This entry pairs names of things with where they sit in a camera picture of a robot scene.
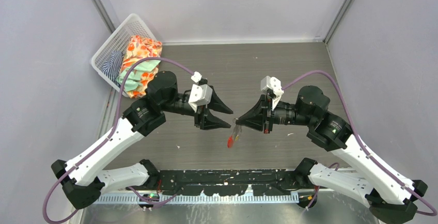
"small red item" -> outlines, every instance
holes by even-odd
[[[162,191],[161,191],[161,179],[158,181],[157,191],[158,191],[159,193],[162,192]]]
[[[235,125],[233,132],[231,133],[230,137],[228,138],[227,147],[231,148],[235,141],[239,139],[239,135],[242,133],[242,126]]]
[[[232,138],[232,135],[228,138],[228,143],[227,143],[227,147],[231,148],[232,145],[234,144],[234,140]]]

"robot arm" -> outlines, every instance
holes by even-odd
[[[324,166],[305,159],[297,171],[307,177],[311,184],[332,188],[369,206],[372,213],[386,223],[404,223],[413,218],[417,207],[412,202],[416,198],[366,156],[357,144],[350,125],[328,111],[330,99],[321,89],[316,86],[301,88],[295,104],[280,101],[283,94],[281,82],[274,77],[264,78],[261,90],[264,94],[257,104],[239,117],[236,124],[265,134],[273,130],[274,124],[307,126],[307,137],[313,143],[349,163],[365,178],[356,179],[332,170],[327,173]],[[420,196],[425,194],[427,185],[423,181],[404,177],[365,147],[377,161],[405,183],[405,187]]]
[[[178,93],[176,76],[170,71],[159,72],[148,84],[147,95],[135,101],[119,119],[109,141],[72,171],[62,181],[62,189],[76,209],[83,209],[95,202],[101,194],[128,186],[154,185],[158,171],[148,160],[125,168],[103,170],[113,159],[132,144],[143,139],[166,121],[164,111],[194,117],[195,126],[201,130],[230,128],[231,125],[213,116],[210,109],[232,114],[216,95],[206,79],[193,85],[191,91]],[[84,152],[69,161],[57,160],[52,170],[57,178],[75,167],[90,151],[110,134],[108,131]]]

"striped cloth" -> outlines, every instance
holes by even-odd
[[[120,87],[117,82],[120,68],[122,67],[123,53],[120,51],[111,52],[109,60],[103,63],[102,72],[112,81],[116,86]]]

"cable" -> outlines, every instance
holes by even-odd
[[[162,183],[162,180],[160,179],[160,180],[158,181],[157,194],[163,192],[163,191],[161,190],[161,183]]]
[[[336,81],[326,72],[321,71],[321,70],[313,70],[310,72],[307,72],[303,75],[301,75],[300,77],[294,79],[292,82],[290,82],[289,84],[287,84],[285,87],[282,88],[282,90],[286,90],[287,88],[291,87],[292,85],[294,85],[295,83],[297,83],[298,81],[302,80],[303,78],[312,75],[312,74],[322,74],[325,77],[327,77],[330,82],[333,84],[333,86],[336,89],[336,92],[339,95],[339,99],[341,100],[342,106],[345,110],[345,114],[347,115],[347,119],[348,122],[350,123],[351,126],[351,130],[353,131],[353,135],[356,138],[357,144],[359,144],[359,146],[362,148],[362,150],[365,152],[365,154],[367,156],[370,155],[370,152],[367,150],[367,148],[365,147],[365,145],[362,143],[361,139],[359,138],[359,134],[357,133],[357,129],[356,126],[353,123],[353,120],[351,118],[350,112],[347,109],[347,104],[345,103],[345,100],[342,96],[342,93],[339,89],[339,86],[337,85]],[[418,214],[421,215],[427,215],[427,216],[436,216],[438,214],[438,212],[436,211],[436,209],[423,197],[421,197],[420,195],[418,195],[415,191],[411,190],[408,187],[405,187],[404,183],[398,179],[394,174],[392,174],[388,169],[385,168],[385,166],[383,166],[382,164],[380,164],[380,162],[377,161],[377,159],[375,159],[373,156],[369,156],[369,158],[374,162],[374,164],[376,164],[382,171],[384,171],[388,176],[390,176],[392,179],[394,179],[398,184],[400,184],[400,186],[402,186],[405,190],[407,190],[411,195],[413,195],[414,197],[416,197],[418,200],[420,200],[422,203],[424,203],[424,205],[426,205],[431,211],[432,213],[428,213],[428,212],[423,212],[423,211],[419,211],[417,210]]]
[[[151,201],[149,201],[149,199],[147,199],[147,198],[143,197],[142,195],[140,195],[140,193],[138,191],[136,191],[133,187],[130,186],[130,187],[128,187],[128,189],[132,190],[138,196],[138,198],[140,198],[141,201],[143,201],[143,202],[145,202],[147,204],[154,205],[154,208],[162,207],[166,203],[172,201],[172,199],[177,196],[177,194],[175,194],[175,195],[171,196],[169,199],[164,200],[162,202],[151,202]]]
[[[44,220],[49,223],[49,224],[61,224],[63,222],[66,222],[67,220],[71,219],[71,217],[73,217],[76,213],[77,210],[73,211],[73,213],[71,213],[67,218],[62,219],[62,220],[51,220],[49,218],[49,216],[47,215],[47,204],[49,202],[50,196],[52,195],[53,191],[55,190],[55,188],[61,183],[61,181],[63,179],[65,179],[73,170],[75,170],[77,167],[79,167],[79,165],[81,165],[84,161],[86,161],[88,158],[90,158],[94,153],[96,153],[99,149],[101,149],[108,141],[109,139],[111,139],[111,137],[114,135],[115,131],[116,131],[116,127],[117,124],[119,123],[119,114],[120,114],[120,102],[122,99],[122,93],[123,93],[123,89],[124,89],[124,85],[126,83],[126,80],[128,79],[129,74],[134,70],[135,67],[137,67],[140,63],[147,61],[147,60],[160,60],[160,61],[165,61],[168,62],[170,64],[176,65],[177,67],[180,67],[181,69],[183,69],[184,71],[186,71],[187,73],[189,73],[190,75],[194,75],[195,73],[186,68],[185,66],[183,66],[182,64],[179,64],[176,61],[173,61],[171,59],[167,59],[167,58],[162,58],[162,57],[147,57],[147,58],[142,58],[140,60],[138,60],[136,63],[134,63],[129,70],[127,71],[125,77],[123,78],[123,82],[122,84],[120,84],[120,91],[119,91],[119,97],[117,99],[117,108],[116,108],[116,114],[114,116],[114,122],[113,122],[113,127],[111,128],[111,132],[110,134],[108,134],[107,138],[103,140],[103,142],[101,142],[97,147],[95,147],[90,153],[88,153],[87,155],[85,155],[81,160],[79,160],[76,164],[74,164],[74,166],[72,166],[72,168],[70,168],[68,171],[66,171],[56,182],[55,184],[49,189],[49,192],[47,193],[44,202],[43,202],[43,206],[42,206],[42,215]]]
[[[333,166],[335,166],[335,165],[336,165],[335,171],[337,171],[337,170],[339,169],[339,163],[338,163],[338,162],[335,162],[335,163],[331,164],[331,165],[329,166],[329,168],[331,169],[331,168],[332,168]],[[321,188],[321,186],[317,186],[317,187],[316,187],[315,195],[314,195],[314,197],[311,199],[311,201],[309,202],[309,204],[306,206],[306,208],[301,212],[300,220],[301,220],[301,218],[302,218],[304,212],[306,212],[306,211],[309,210],[309,207],[312,205],[312,203],[314,202],[314,200],[315,200],[316,197],[318,196],[318,192],[319,192],[319,189],[320,189],[320,188]]]

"gray floor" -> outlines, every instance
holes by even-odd
[[[323,43],[165,46],[162,56],[207,77],[218,96],[234,111],[233,115],[214,113],[229,123],[254,106],[261,94],[260,81],[266,75],[279,78],[283,85],[315,69],[334,77]],[[179,92],[191,88],[190,76],[181,69],[165,63],[160,69],[177,75]],[[336,91],[322,75],[297,83],[282,100],[294,103],[299,89],[306,85],[320,87],[332,100],[329,110],[345,118]],[[132,102],[124,99],[121,109]],[[113,160],[109,168],[131,166],[143,158],[150,159],[158,169],[295,168],[304,157],[325,165],[339,161],[306,138],[306,127],[278,125],[269,135],[244,128],[241,139],[229,149],[231,129],[201,131],[193,126],[192,117],[166,114],[166,119],[152,134]]]

